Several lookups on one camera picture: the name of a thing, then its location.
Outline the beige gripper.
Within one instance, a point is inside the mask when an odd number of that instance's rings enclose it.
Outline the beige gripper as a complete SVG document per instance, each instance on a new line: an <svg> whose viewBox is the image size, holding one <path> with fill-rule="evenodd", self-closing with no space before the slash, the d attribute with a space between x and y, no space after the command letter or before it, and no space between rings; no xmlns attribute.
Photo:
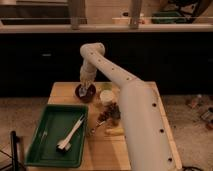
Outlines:
<svg viewBox="0 0 213 171"><path fill-rule="evenodd" d="M93 72L88 72L83 68L80 69L80 82L84 89L88 89L95 79Z"/></svg>

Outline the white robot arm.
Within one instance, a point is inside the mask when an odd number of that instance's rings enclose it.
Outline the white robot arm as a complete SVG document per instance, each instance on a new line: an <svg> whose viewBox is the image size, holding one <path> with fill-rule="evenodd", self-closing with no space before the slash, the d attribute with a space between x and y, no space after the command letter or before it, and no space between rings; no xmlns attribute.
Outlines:
<svg viewBox="0 0 213 171"><path fill-rule="evenodd" d="M132 171L175 171L176 164L155 91L137 76L104 57L102 43L84 44L81 74L94 80L101 71L120 88L118 104Z"/></svg>

